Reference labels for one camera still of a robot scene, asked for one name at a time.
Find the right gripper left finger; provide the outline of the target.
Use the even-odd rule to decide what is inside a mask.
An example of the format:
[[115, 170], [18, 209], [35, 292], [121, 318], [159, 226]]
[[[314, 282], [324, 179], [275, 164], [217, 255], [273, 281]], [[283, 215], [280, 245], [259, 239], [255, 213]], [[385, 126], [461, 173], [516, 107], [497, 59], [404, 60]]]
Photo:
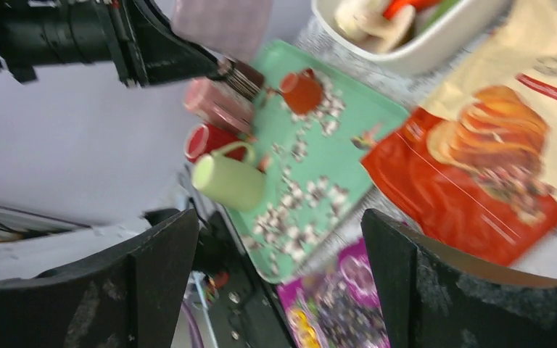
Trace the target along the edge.
[[0, 281], [0, 347], [169, 347], [198, 234], [187, 210], [35, 278]]

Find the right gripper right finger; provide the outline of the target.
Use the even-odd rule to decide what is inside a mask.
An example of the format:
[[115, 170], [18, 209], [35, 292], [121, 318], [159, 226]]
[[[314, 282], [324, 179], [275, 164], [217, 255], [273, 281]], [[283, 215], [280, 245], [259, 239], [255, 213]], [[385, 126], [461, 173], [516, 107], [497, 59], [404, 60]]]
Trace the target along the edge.
[[375, 209], [360, 226], [392, 347], [557, 347], [557, 279], [484, 261]]

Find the lilac mug black handle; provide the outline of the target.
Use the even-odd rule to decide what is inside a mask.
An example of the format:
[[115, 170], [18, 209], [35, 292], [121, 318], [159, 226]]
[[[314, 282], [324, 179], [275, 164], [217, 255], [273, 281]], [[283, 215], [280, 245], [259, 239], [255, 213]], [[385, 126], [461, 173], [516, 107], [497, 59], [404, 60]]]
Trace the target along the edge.
[[249, 62], [263, 41], [272, 1], [175, 1], [171, 29], [179, 37], [221, 54], [208, 78], [224, 82], [248, 100], [264, 84]]

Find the small orange cup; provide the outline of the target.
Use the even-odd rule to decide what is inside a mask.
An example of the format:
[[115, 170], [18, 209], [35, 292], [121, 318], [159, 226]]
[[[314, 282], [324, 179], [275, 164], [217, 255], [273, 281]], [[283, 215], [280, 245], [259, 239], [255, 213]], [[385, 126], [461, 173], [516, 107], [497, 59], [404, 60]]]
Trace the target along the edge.
[[313, 111], [323, 100], [323, 87], [310, 68], [285, 75], [279, 84], [279, 92], [296, 115]]

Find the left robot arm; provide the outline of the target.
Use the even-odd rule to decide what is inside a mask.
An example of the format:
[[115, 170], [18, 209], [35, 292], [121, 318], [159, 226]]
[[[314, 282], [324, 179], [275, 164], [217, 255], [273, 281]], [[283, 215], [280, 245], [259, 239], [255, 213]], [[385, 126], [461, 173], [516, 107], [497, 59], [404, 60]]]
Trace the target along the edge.
[[15, 210], [64, 234], [0, 244], [0, 280], [32, 278], [145, 231], [179, 207], [183, 143], [198, 120], [184, 84], [126, 88], [110, 63], [45, 67], [26, 85], [0, 72], [0, 222]]

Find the light green mug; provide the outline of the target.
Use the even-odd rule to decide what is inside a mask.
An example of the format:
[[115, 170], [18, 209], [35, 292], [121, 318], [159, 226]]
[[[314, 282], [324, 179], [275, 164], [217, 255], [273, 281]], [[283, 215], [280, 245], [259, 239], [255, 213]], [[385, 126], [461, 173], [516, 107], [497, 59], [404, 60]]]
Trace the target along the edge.
[[203, 155], [191, 171], [191, 184], [208, 199], [246, 212], [261, 201], [265, 174], [256, 166], [251, 144], [236, 141]]

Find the red mug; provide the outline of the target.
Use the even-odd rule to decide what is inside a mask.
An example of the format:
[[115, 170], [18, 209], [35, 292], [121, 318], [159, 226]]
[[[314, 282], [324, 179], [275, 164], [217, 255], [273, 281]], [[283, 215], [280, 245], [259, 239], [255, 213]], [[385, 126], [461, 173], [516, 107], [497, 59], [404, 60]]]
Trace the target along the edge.
[[209, 123], [201, 123], [191, 129], [184, 142], [184, 156], [195, 163], [204, 154], [240, 141], [240, 138], [222, 128]]

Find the pink ribbed mug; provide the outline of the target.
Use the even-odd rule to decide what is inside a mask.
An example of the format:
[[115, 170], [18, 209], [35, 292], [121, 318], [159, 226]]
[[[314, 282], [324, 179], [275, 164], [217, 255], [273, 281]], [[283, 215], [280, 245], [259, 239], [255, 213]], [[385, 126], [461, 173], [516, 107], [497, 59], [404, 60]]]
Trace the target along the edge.
[[232, 133], [250, 133], [255, 116], [253, 104], [226, 83], [207, 78], [193, 79], [186, 89], [184, 107], [219, 128]]

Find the purple candy bag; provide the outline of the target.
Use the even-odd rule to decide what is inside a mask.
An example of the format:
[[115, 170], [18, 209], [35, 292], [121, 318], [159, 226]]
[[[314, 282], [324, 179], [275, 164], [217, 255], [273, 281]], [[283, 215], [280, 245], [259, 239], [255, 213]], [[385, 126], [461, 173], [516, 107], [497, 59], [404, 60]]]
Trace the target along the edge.
[[298, 347], [390, 346], [362, 238], [277, 292]]

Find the floral tablecloth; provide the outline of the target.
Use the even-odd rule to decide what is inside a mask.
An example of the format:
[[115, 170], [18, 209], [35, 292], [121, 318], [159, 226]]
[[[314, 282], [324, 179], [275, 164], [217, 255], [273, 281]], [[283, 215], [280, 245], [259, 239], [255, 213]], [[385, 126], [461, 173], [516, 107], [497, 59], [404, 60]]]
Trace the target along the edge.
[[[389, 97], [392, 101], [412, 110], [430, 91], [448, 75], [480, 43], [488, 37], [494, 25], [465, 44], [430, 72], [404, 78], [384, 68], [357, 58], [330, 37], [321, 26], [320, 20], [312, 17], [297, 37], [297, 47], [323, 62], [338, 68], [372, 89]], [[396, 207], [376, 187], [372, 187], [347, 217], [322, 241], [313, 253], [293, 272], [290, 280], [306, 276], [325, 265], [343, 247], [360, 237], [360, 220], [368, 208], [378, 209], [390, 217], [415, 228], [416, 223]], [[528, 273], [557, 278], [557, 228], [530, 249], [530, 252], [513, 264], [513, 268]]]

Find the cassava chips bag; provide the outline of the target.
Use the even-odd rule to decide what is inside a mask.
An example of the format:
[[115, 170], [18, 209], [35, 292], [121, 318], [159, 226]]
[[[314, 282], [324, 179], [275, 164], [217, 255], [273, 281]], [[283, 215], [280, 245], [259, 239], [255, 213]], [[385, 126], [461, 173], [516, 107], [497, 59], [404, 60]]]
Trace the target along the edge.
[[557, 226], [557, 1], [515, 1], [361, 162], [425, 235], [516, 261]]

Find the green floral tray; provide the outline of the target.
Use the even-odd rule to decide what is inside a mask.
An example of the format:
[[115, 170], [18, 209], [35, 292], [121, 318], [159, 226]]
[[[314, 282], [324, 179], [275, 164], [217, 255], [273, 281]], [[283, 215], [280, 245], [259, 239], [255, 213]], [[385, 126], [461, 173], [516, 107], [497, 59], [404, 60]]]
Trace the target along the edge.
[[253, 144], [265, 193], [248, 212], [228, 210], [256, 271], [270, 283], [296, 276], [309, 256], [369, 192], [360, 163], [374, 141], [401, 125], [408, 111], [360, 81], [283, 41], [258, 53], [252, 66], [278, 88], [289, 73], [313, 73], [323, 101], [296, 115], [279, 95], [254, 103]]

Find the white vegetable tub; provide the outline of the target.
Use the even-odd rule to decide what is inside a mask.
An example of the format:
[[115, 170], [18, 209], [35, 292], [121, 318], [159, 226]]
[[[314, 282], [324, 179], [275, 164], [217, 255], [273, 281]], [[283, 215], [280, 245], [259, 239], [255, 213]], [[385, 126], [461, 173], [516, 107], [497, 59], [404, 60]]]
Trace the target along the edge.
[[458, 1], [423, 32], [383, 54], [369, 51], [370, 41], [360, 47], [339, 34], [334, 21], [338, 1], [312, 1], [311, 9], [325, 32], [348, 52], [398, 75], [409, 76], [425, 73], [444, 62], [483, 34], [511, 4], [511, 1]]

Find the toy mushroom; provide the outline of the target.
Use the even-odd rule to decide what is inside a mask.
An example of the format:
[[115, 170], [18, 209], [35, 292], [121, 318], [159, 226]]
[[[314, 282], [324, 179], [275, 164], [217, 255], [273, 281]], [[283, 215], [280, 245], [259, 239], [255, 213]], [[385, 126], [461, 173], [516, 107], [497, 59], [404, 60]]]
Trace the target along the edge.
[[334, 10], [337, 31], [348, 41], [374, 54], [385, 54], [403, 44], [416, 18], [416, 8], [402, 5], [389, 17], [389, 1], [341, 1]]

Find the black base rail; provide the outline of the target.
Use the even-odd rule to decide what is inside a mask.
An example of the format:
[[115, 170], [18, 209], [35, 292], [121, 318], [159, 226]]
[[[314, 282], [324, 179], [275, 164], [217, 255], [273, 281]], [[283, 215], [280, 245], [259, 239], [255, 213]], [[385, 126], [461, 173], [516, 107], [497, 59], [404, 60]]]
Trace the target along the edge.
[[199, 224], [193, 272], [216, 347], [295, 347], [276, 287], [257, 274], [221, 214]]

